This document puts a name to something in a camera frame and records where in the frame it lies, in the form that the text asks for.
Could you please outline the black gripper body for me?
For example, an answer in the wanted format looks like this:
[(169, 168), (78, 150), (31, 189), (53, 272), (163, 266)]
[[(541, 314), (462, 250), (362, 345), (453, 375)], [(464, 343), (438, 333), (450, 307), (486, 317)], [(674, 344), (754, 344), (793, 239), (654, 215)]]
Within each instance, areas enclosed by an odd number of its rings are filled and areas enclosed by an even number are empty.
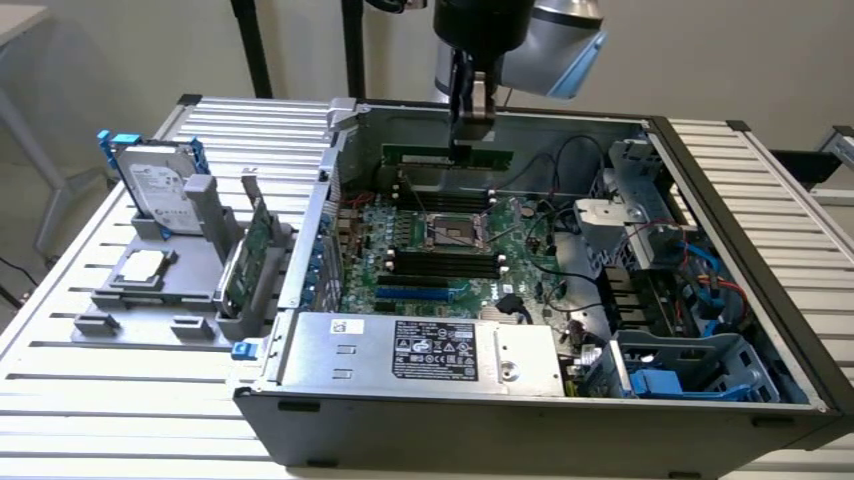
[(505, 55), (524, 43), (534, 1), (438, 1), (434, 31), (441, 40), (438, 75), (452, 71), (453, 51), (462, 51), (480, 71), (500, 69)]

